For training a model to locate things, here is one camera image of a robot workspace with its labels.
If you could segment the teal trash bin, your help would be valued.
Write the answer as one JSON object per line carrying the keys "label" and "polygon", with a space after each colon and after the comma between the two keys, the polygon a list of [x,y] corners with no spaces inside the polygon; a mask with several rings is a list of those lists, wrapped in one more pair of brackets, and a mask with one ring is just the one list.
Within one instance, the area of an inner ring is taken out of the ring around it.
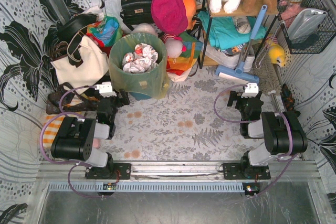
{"label": "teal trash bin", "polygon": [[142,94],[142,93],[137,93],[137,92],[129,92],[129,94],[134,97],[137,101],[141,101],[141,100],[148,100],[151,99],[152,97],[146,94]]}

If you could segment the yellow trash bag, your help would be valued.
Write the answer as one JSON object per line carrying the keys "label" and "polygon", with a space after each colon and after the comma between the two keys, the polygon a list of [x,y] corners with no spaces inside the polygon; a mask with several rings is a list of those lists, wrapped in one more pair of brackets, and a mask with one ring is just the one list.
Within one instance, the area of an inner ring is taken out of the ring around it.
{"label": "yellow trash bag", "polygon": [[[134,52],[139,43],[152,46],[158,52],[157,64],[154,69],[144,73],[127,73],[122,70],[124,55]],[[112,46],[109,54],[109,74],[111,83],[117,91],[141,93],[154,99],[165,97],[170,87],[171,79],[166,72],[167,51],[161,39],[147,33],[129,34]]]}

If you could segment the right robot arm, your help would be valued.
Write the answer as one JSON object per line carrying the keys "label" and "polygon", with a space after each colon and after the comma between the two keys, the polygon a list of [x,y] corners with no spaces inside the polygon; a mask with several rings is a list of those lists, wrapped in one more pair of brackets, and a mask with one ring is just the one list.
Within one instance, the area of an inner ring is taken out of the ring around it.
{"label": "right robot arm", "polygon": [[231,91],[228,106],[236,103],[240,112],[240,133],[244,138],[262,138],[261,145],[244,153],[240,159],[243,170],[266,167],[276,159],[282,161],[286,157],[303,153],[307,150],[308,140],[302,126],[293,111],[263,112],[264,104],[261,92],[255,97],[244,97],[242,92]]}

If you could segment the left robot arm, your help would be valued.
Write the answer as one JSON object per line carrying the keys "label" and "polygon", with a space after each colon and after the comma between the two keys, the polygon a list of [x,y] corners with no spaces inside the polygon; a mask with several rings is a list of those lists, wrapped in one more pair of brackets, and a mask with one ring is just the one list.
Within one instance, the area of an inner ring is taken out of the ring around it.
{"label": "left robot arm", "polygon": [[119,171],[114,167],[112,155],[98,150],[93,142],[113,138],[118,108],[128,104],[128,93],[121,89],[116,96],[98,102],[96,119],[65,117],[51,145],[52,156],[89,164],[92,167],[87,171],[87,178],[117,175]]}

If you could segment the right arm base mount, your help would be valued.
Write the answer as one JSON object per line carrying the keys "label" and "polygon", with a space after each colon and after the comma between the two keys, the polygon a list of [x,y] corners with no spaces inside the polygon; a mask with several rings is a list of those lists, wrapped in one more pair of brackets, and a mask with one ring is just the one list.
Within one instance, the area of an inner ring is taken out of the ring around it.
{"label": "right arm base mount", "polygon": [[223,173],[226,180],[271,179],[268,166],[242,166],[240,163],[224,163]]}

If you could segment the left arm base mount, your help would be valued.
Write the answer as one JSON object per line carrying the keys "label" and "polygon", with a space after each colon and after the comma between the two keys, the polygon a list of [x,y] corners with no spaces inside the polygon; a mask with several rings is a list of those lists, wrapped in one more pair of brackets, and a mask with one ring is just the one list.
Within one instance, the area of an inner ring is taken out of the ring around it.
{"label": "left arm base mount", "polygon": [[131,163],[115,163],[112,171],[107,167],[92,167],[85,173],[86,179],[128,180],[131,175]]}

